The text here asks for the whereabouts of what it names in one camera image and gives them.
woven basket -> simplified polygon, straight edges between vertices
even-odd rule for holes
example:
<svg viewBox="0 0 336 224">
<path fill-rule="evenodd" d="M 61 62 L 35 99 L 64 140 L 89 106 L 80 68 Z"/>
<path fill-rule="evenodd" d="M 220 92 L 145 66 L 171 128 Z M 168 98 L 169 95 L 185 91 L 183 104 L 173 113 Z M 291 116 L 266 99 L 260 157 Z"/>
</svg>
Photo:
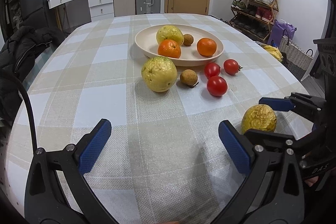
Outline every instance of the woven basket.
<svg viewBox="0 0 336 224">
<path fill-rule="evenodd" d="M 287 61 L 283 65 L 300 81 L 313 60 L 313 50 L 309 49 L 307 52 L 304 52 L 300 49 L 289 38 L 289 33 L 286 29 L 282 33 L 279 50 L 286 56 Z"/>
</svg>

blue plastic bag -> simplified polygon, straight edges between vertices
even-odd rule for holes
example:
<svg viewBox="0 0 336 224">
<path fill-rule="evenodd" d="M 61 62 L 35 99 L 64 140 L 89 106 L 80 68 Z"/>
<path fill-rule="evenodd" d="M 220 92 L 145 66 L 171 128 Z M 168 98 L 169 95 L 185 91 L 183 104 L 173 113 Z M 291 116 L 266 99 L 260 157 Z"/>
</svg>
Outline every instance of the blue plastic bag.
<svg viewBox="0 0 336 224">
<path fill-rule="evenodd" d="M 288 24 L 286 22 L 280 23 L 280 21 L 276 19 L 268 39 L 268 44 L 273 47 L 279 47 L 284 30 L 288 31 L 289 38 L 293 40 L 296 28 L 293 25 Z"/>
</svg>

tangerine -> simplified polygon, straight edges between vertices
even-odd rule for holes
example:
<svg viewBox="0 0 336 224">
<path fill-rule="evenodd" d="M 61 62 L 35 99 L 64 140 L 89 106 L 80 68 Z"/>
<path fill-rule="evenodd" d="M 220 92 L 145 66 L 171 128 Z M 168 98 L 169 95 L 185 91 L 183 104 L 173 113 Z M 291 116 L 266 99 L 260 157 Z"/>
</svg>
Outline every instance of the tangerine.
<svg viewBox="0 0 336 224">
<path fill-rule="evenodd" d="M 210 38 L 201 38 L 197 42 L 197 51 L 200 55 L 211 56 L 217 50 L 217 44 L 214 40 Z"/>
<path fill-rule="evenodd" d="M 181 47 L 174 40 L 166 39 L 157 48 L 157 54 L 171 58 L 180 58 Z"/>
</svg>

desk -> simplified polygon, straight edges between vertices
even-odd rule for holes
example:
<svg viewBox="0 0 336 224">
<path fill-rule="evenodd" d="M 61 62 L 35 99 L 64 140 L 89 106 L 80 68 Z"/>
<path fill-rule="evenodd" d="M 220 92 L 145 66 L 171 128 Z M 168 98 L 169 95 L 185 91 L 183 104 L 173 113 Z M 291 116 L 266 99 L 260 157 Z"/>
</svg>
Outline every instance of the desk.
<svg viewBox="0 0 336 224">
<path fill-rule="evenodd" d="M 193 89 L 179 81 L 166 93 L 147 88 L 141 77 L 147 58 L 134 37 L 159 24 L 191 25 L 223 42 L 218 64 L 233 58 L 243 67 L 236 76 L 222 70 L 228 83 L 223 97 L 207 92 L 204 66 L 193 68 L 199 75 Z M 262 47 L 217 19 L 192 14 L 125 16 L 83 25 L 53 53 L 28 91 L 38 147 L 46 151 L 77 143 L 101 118 L 111 121 L 111 137 L 85 179 L 119 223 L 204 224 L 244 179 L 218 137 L 219 123 L 228 119 L 239 130 L 245 111 L 262 96 L 284 98 L 291 92 L 307 93 Z M 277 112 L 277 117 L 277 133 L 298 139 L 312 128 L 293 112 Z M 8 198 L 21 213 L 32 157 L 21 105 L 5 167 Z M 79 210 L 64 176 L 60 181 L 72 208 Z"/>
</svg>

red cherry tomato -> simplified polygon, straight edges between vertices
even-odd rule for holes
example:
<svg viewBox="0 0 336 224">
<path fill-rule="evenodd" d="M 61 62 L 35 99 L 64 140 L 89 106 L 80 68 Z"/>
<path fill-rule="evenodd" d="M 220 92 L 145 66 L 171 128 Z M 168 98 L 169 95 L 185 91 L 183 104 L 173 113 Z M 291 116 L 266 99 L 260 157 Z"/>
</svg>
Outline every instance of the red cherry tomato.
<svg viewBox="0 0 336 224">
<path fill-rule="evenodd" d="M 213 76 L 207 82 L 207 90 L 213 96 L 222 96 L 227 91 L 227 83 L 220 76 Z"/>
<path fill-rule="evenodd" d="M 224 62 L 224 70 L 230 75 L 235 75 L 241 69 L 242 67 L 239 66 L 236 60 L 228 59 Z"/>
<path fill-rule="evenodd" d="M 209 79 L 213 76 L 218 76 L 221 72 L 221 67 L 216 63 L 209 63 L 204 68 L 204 74 Z"/>
</svg>

